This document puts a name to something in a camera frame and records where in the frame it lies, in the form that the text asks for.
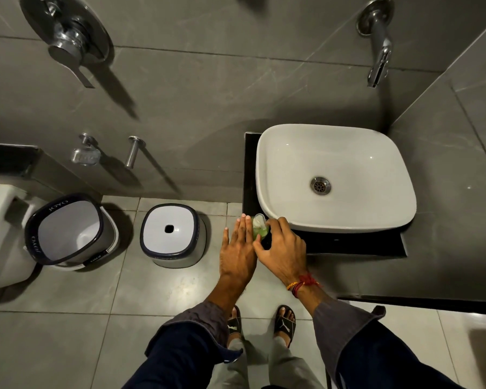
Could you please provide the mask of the red thread wristband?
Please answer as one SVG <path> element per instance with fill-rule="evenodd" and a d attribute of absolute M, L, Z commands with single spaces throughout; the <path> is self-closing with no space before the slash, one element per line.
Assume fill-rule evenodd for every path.
<path fill-rule="evenodd" d="M 291 292 L 292 295 L 298 299 L 298 291 L 303 287 L 303 286 L 318 286 L 320 287 L 320 284 L 318 281 L 314 279 L 314 277 L 311 275 L 311 273 L 307 272 L 304 275 L 301 275 L 299 277 L 299 280 L 301 283 Z"/>

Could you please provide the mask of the black stone basin counter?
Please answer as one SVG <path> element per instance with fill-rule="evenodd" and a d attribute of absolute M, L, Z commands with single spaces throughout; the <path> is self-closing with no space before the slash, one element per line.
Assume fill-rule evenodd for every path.
<path fill-rule="evenodd" d="M 242 211 L 251 216 L 264 214 L 264 210 L 259 204 L 255 181 L 256 153 L 260 136 L 260 133 L 245 133 Z M 311 255 L 339 254 L 405 258 L 407 253 L 402 235 L 409 227 L 410 223 L 403 227 L 372 233 L 321 233 L 302 230 L 294 230 L 294 233 L 306 242 L 307 253 Z"/>

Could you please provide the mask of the chrome wall bar holder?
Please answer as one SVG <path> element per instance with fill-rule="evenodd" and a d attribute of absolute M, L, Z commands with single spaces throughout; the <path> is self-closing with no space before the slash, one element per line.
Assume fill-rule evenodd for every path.
<path fill-rule="evenodd" d="M 127 155 L 127 158 L 125 160 L 124 166 L 126 169 L 133 169 L 136 161 L 136 157 L 138 152 L 141 149 L 144 149 L 146 146 L 145 141 L 137 136 L 130 136 L 129 137 L 130 141 L 130 149 Z"/>

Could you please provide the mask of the chrome shower mixer valve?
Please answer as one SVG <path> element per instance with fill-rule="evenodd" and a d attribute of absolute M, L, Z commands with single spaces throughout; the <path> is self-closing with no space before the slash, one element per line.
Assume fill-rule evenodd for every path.
<path fill-rule="evenodd" d="M 113 45 L 92 9 L 82 0 L 19 0 L 19 5 L 52 59 L 93 89 L 80 68 L 106 64 Z"/>

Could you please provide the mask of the chrome wall tap spout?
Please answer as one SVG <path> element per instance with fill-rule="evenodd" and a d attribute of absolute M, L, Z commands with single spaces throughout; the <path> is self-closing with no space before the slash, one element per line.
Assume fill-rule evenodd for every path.
<path fill-rule="evenodd" d="M 388 74 L 388 64 L 393 51 L 388 26 L 393 16 L 393 0 L 372 0 L 356 20 L 358 34 L 371 41 L 373 65 L 367 78 L 370 88 L 376 88 Z"/>

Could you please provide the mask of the black sandal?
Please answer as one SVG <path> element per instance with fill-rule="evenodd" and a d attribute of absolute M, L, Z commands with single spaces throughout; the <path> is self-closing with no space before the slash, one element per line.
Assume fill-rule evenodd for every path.
<path fill-rule="evenodd" d="M 273 338 L 283 340 L 285 346 L 290 348 L 296 329 L 296 316 L 293 309 L 280 305 L 274 319 Z"/>
<path fill-rule="evenodd" d="M 234 340 L 243 340 L 241 313 L 238 306 L 234 306 L 229 319 L 227 320 L 228 340 L 227 348 Z"/>

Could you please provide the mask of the white toilet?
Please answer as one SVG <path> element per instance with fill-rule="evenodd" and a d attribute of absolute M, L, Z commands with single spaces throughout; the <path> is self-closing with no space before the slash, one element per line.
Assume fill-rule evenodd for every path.
<path fill-rule="evenodd" d="M 12 185 L 0 184 L 0 288 L 27 280 L 36 263 L 25 246 L 30 216 L 46 201 Z"/>

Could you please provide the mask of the white stool with navy rim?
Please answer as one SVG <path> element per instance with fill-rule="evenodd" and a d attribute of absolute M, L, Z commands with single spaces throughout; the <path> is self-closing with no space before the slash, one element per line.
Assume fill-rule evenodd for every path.
<path fill-rule="evenodd" d="M 206 225 L 195 209 L 178 203 L 149 209 L 140 230 L 140 247 L 156 265 L 168 269 L 198 263 L 206 249 Z"/>

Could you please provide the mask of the person's right hand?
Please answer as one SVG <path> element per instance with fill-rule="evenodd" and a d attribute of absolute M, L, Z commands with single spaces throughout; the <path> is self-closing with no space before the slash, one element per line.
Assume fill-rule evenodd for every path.
<path fill-rule="evenodd" d="M 296 234 L 295 239 L 283 238 L 277 219 L 270 218 L 267 224 L 272 242 L 270 261 L 263 264 L 287 287 L 308 272 L 306 243 Z"/>

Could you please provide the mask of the person's left hand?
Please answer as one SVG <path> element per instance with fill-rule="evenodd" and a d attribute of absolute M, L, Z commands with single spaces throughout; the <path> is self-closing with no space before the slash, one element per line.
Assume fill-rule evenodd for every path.
<path fill-rule="evenodd" d="M 229 245 L 227 255 L 221 255 L 220 250 L 220 276 L 246 286 L 257 265 L 250 216 L 242 214 L 236 220 L 232 236 L 229 236 Z"/>

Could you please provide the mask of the white bucket with navy rim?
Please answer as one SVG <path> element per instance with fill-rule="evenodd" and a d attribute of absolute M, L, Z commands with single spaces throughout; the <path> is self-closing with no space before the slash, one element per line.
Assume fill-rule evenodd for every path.
<path fill-rule="evenodd" d="M 45 267 L 78 271 L 114 253 L 120 243 L 115 221 L 84 193 L 62 196 L 32 214 L 24 229 L 25 249 Z"/>

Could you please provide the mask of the white ceramic wash basin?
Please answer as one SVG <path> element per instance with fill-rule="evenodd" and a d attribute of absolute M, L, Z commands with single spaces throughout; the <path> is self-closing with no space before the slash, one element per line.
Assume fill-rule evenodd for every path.
<path fill-rule="evenodd" d="M 294 230 L 370 233 L 403 227 L 416 214 L 416 195 L 396 144 L 375 130 L 281 124 L 259 138 L 255 166 L 264 214 Z M 332 185 L 325 196 L 314 177 Z"/>

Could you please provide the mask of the green liquid soap bottle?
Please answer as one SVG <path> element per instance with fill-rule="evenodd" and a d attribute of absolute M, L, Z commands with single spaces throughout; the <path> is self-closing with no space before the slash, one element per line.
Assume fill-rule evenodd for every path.
<path fill-rule="evenodd" d="M 265 239 L 269 233 L 269 226 L 266 223 L 267 219 L 264 214 L 258 213 L 252 217 L 252 231 L 253 240 L 255 241 L 258 236 L 261 240 Z"/>

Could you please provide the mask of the chrome sink drain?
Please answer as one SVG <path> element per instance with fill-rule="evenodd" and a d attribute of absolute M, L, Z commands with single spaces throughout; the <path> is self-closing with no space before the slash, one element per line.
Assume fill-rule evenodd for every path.
<path fill-rule="evenodd" d="M 320 176 L 314 177 L 311 180 L 310 187 L 312 191 L 319 196 L 328 195 L 332 189 L 330 182 L 326 178 Z"/>

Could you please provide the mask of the person's right forearm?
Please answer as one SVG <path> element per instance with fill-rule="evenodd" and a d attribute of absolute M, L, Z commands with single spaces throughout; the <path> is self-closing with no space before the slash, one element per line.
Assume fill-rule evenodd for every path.
<path fill-rule="evenodd" d="M 422 363 L 371 312 L 329 297 L 318 286 L 303 286 L 298 299 L 311 314 L 317 345 L 338 389 L 464 389 Z"/>

